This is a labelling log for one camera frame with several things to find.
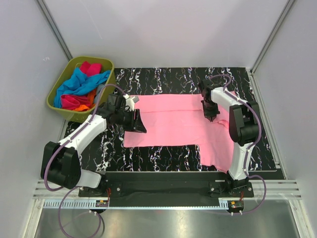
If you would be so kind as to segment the light pink t-shirt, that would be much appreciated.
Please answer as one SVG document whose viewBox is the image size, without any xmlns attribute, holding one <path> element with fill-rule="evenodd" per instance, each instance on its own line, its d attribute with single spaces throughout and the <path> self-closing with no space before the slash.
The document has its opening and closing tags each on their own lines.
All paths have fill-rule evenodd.
<svg viewBox="0 0 317 238">
<path fill-rule="evenodd" d="M 204 117 L 200 94 L 140 95 L 146 133 L 125 132 L 124 147 L 198 145 L 200 163 L 229 170 L 234 143 L 229 135 L 229 113 L 222 107 L 210 122 Z"/>
</svg>

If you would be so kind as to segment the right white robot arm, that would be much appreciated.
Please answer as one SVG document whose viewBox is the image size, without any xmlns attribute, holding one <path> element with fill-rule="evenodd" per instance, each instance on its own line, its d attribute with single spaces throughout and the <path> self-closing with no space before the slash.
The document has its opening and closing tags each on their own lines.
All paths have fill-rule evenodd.
<svg viewBox="0 0 317 238">
<path fill-rule="evenodd" d="M 248 166 L 253 148 L 262 134 L 259 105 L 255 101 L 240 99 L 226 86 L 213 86 L 206 79 L 201 80 L 198 86 L 203 97 L 204 117 L 212 122 L 220 115 L 219 107 L 224 108 L 229 113 L 228 131 L 234 142 L 232 164 L 224 183 L 215 192 L 233 197 L 241 195 L 248 189 Z"/>
</svg>

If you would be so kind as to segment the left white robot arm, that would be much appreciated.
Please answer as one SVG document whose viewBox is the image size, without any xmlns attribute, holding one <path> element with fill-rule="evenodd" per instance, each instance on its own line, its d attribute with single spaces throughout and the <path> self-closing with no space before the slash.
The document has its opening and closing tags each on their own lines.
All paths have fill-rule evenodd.
<svg viewBox="0 0 317 238">
<path fill-rule="evenodd" d="M 119 125 L 125 131 L 146 133 L 140 110 L 135 107 L 138 96 L 110 94 L 107 101 L 95 108 L 92 114 L 70 135 L 59 142 L 48 142 L 44 148 L 41 178 L 47 190 L 54 191 L 49 183 L 62 188 L 89 188 L 95 196 L 107 190 L 106 176 L 85 170 L 79 157 L 86 147 L 109 125 Z"/>
</svg>

